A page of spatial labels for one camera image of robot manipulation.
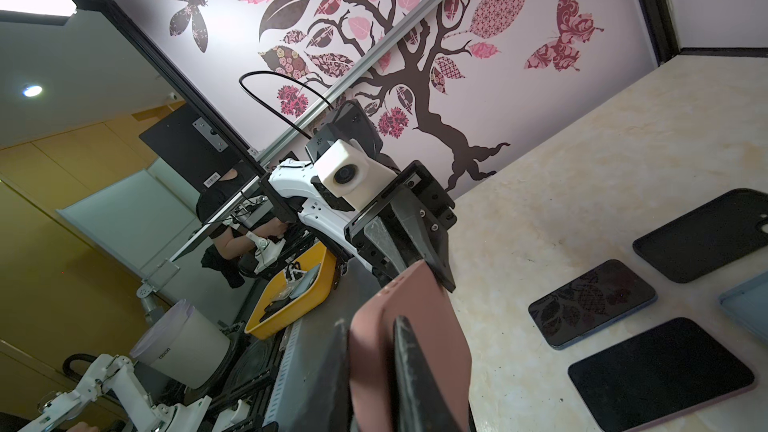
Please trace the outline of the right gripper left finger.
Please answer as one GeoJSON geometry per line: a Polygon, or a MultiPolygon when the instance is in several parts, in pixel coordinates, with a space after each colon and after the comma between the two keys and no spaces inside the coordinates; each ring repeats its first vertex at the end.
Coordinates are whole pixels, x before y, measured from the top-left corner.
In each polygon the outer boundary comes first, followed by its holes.
{"type": "Polygon", "coordinates": [[[291,431],[347,432],[351,425],[349,326],[344,319],[332,329],[330,347],[319,374],[298,409],[291,431]]]}

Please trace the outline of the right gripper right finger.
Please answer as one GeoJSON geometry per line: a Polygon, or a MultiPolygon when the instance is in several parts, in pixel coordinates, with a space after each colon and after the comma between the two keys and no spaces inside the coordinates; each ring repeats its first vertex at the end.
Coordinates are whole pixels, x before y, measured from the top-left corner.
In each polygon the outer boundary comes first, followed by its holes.
{"type": "Polygon", "coordinates": [[[397,386],[396,430],[460,431],[409,320],[405,316],[398,316],[393,332],[397,386]]]}

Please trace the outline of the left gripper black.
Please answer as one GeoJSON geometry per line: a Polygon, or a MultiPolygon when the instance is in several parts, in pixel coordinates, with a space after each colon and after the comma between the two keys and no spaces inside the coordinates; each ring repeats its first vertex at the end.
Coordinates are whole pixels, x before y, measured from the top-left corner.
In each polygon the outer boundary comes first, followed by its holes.
{"type": "Polygon", "coordinates": [[[345,239],[382,285],[423,261],[452,293],[448,230],[457,222],[454,207],[446,190],[415,160],[346,225],[345,239]]]}

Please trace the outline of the pink phone case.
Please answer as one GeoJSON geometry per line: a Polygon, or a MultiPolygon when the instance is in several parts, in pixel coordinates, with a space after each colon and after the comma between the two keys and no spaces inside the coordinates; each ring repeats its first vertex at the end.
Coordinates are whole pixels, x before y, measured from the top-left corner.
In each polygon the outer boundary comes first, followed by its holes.
{"type": "Polygon", "coordinates": [[[471,352],[426,262],[410,266],[356,312],[349,359],[360,430],[469,430],[471,352]]]}

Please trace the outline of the dark blue phone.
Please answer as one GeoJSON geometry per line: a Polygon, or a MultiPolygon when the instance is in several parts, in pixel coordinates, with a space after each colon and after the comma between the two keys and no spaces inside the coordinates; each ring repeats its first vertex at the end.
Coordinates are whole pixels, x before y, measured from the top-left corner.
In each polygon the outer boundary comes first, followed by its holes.
{"type": "Polygon", "coordinates": [[[610,259],[532,302],[528,313],[545,342],[561,350],[656,300],[648,282],[610,259]]]}

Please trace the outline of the black phone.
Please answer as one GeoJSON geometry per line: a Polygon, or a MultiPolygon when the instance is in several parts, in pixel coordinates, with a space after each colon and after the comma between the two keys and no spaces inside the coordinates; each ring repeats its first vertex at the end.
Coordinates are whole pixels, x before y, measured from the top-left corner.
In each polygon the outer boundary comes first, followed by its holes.
{"type": "Polygon", "coordinates": [[[603,431],[636,431],[738,395],[753,371],[693,320],[678,317],[568,367],[603,431]]]}

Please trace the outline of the black phone case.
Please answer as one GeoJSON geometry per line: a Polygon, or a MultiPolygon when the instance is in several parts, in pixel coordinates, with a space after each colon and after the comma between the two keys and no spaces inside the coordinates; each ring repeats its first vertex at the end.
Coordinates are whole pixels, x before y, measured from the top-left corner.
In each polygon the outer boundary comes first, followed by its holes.
{"type": "Polygon", "coordinates": [[[690,283],[767,246],[767,194],[728,191],[636,239],[634,252],[667,279],[690,283]]]}

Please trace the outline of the light blue phone case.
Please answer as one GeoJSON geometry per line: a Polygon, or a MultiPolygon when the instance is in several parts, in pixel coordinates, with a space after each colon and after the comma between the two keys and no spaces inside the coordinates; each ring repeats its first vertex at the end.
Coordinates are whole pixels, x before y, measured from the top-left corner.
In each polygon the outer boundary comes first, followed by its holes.
{"type": "Polygon", "coordinates": [[[722,293],[718,302],[735,323],[767,343],[767,273],[722,293]]]}

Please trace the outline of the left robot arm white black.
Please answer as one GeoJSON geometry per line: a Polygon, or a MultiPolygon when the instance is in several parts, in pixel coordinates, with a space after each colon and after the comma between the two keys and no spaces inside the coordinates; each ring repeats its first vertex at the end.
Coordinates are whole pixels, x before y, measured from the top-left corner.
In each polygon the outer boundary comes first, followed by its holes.
{"type": "Polygon", "coordinates": [[[399,168],[382,148],[360,104],[346,101],[307,143],[308,160],[285,160],[260,187],[281,221],[357,258],[381,284],[425,261],[452,292],[455,203],[420,161],[399,168]]]}

